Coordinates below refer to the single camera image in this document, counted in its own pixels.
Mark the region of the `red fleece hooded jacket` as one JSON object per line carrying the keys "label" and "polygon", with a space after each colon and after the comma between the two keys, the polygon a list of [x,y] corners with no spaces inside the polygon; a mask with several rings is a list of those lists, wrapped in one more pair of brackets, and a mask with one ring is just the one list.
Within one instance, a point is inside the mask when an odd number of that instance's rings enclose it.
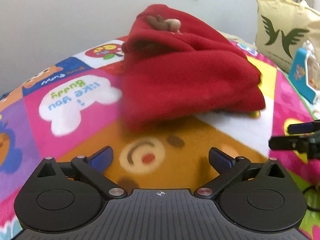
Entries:
{"label": "red fleece hooded jacket", "polygon": [[198,18],[153,4],[132,25],[124,52],[122,109],[129,129],[207,111],[265,108],[261,72]]}

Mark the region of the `blue toy box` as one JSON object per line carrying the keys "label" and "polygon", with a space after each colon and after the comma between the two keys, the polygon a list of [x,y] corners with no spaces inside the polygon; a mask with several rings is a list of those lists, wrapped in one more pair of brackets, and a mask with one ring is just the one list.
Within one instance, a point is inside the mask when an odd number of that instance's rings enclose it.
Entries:
{"label": "blue toy box", "polygon": [[307,40],[296,51],[289,80],[299,94],[314,105],[319,100],[319,62],[313,44]]}

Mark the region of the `colourful cartoon play mat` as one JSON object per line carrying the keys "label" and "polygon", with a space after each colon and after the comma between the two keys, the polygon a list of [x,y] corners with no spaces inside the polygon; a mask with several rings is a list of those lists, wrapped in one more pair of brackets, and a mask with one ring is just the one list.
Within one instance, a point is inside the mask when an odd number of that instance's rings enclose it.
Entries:
{"label": "colourful cartoon play mat", "polygon": [[287,134],[290,124],[319,118],[319,106],[301,98],[271,60],[231,41],[261,71],[263,111],[209,112],[133,133],[121,117],[123,58],[114,53],[124,41],[110,40],[69,57],[1,100],[1,239],[20,232],[14,200],[47,156],[70,161],[111,146],[113,161],[104,175],[126,191],[195,190],[217,176],[208,161],[212,147],[253,162],[278,158],[299,187],[319,183],[319,161],[268,148],[269,138]]}

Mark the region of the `beige plush blanket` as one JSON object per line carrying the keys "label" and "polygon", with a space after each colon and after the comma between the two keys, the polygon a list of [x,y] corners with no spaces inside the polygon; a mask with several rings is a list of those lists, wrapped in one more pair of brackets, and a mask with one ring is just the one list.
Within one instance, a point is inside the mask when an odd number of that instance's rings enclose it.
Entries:
{"label": "beige plush blanket", "polygon": [[224,36],[226,39],[228,39],[229,41],[233,41],[233,42],[236,42],[236,43],[240,43],[240,44],[243,44],[245,46],[247,46],[248,48],[250,49],[253,49],[253,50],[257,50],[257,47],[255,44],[250,44],[246,41],[244,41],[242,38],[240,37],[237,37],[235,35],[232,35],[232,34],[228,34],[228,33],[224,33],[224,32],[221,32],[221,31],[218,31],[222,36]]}

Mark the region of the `cream tote bag green bird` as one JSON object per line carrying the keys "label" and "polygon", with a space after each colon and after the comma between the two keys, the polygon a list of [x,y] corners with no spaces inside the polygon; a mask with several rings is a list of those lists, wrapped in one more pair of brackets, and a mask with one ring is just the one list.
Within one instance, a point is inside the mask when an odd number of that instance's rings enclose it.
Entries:
{"label": "cream tote bag green bird", "polygon": [[306,1],[256,0],[258,31],[255,45],[259,53],[289,72],[295,54],[305,41],[310,41],[319,60],[319,11]]}

